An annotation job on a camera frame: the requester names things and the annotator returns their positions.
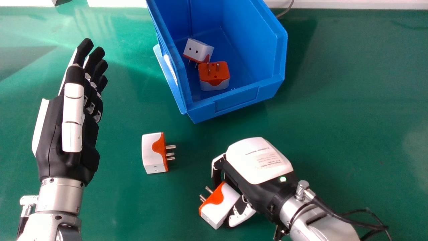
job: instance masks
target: blue storage bin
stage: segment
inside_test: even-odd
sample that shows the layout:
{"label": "blue storage bin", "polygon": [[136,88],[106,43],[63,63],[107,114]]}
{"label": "blue storage bin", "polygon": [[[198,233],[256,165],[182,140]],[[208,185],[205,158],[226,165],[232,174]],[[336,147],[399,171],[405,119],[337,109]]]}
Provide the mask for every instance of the blue storage bin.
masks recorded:
{"label": "blue storage bin", "polygon": [[[287,33],[263,0],[147,0],[159,44],[154,52],[182,114],[194,123],[273,97],[285,76]],[[201,91],[183,51],[193,38],[226,61],[225,90]]]}

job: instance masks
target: power adapter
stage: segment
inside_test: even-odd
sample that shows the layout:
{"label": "power adapter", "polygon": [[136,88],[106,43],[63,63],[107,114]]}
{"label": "power adapter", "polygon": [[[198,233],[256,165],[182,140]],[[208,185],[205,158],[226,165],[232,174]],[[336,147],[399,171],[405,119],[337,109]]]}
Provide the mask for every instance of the power adapter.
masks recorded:
{"label": "power adapter", "polygon": [[168,161],[175,160],[174,153],[167,153],[176,145],[166,145],[163,132],[145,134],[141,138],[141,154],[147,174],[167,172]]}
{"label": "power adapter", "polygon": [[222,182],[214,192],[208,187],[205,189],[210,193],[210,196],[205,198],[202,194],[199,195],[202,201],[202,205],[199,207],[199,216],[214,229],[218,229],[241,195],[226,182]]}

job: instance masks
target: robotic hand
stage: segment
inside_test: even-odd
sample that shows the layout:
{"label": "robotic hand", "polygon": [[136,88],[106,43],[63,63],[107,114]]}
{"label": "robotic hand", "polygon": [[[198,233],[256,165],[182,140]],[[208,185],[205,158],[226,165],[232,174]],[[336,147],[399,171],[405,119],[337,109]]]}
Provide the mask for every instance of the robotic hand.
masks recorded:
{"label": "robotic hand", "polygon": [[[275,241],[285,235],[293,241],[364,241],[382,231],[392,240],[388,227],[367,208],[334,212],[309,189],[307,181],[298,180],[290,161],[261,137],[230,145],[213,160],[211,178],[215,191],[206,187],[211,195],[200,196],[199,214],[215,229],[225,220],[235,227],[257,212],[277,225]],[[369,213],[379,225],[346,218],[356,212]],[[360,239],[352,225],[371,231]]]}
{"label": "robotic hand", "polygon": [[101,92],[107,84],[103,73],[108,67],[101,47],[89,54],[93,47],[88,38],[80,43],[58,96],[42,99],[32,143],[42,184],[38,196],[20,200],[18,241],[82,240],[77,216],[83,189],[98,169],[95,144],[103,113]]}

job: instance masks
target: green table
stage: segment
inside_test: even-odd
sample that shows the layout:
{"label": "green table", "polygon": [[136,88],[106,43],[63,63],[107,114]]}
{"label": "green table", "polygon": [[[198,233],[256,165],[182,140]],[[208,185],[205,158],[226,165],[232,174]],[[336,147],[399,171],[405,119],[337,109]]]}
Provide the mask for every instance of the green table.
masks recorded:
{"label": "green table", "polygon": [[[281,150],[337,211],[370,207],[394,240],[426,240],[428,12],[294,9],[281,23],[289,41],[277,95],[195,125],[156,61],[147,9],[84,0],[0,8],[0,239],[14,240],[19,198],[39,190],[31,140],[40,100],[55,96],[89,37],[107,52],[110,82],[101,162],[80,215],[84,240],[271,240],[274,225],[260,215],[216,231],[197,212],[212,158],[253,136]],[[177,144],[177,160],[169,173],[147,175],[141,135],[158,131]]]}

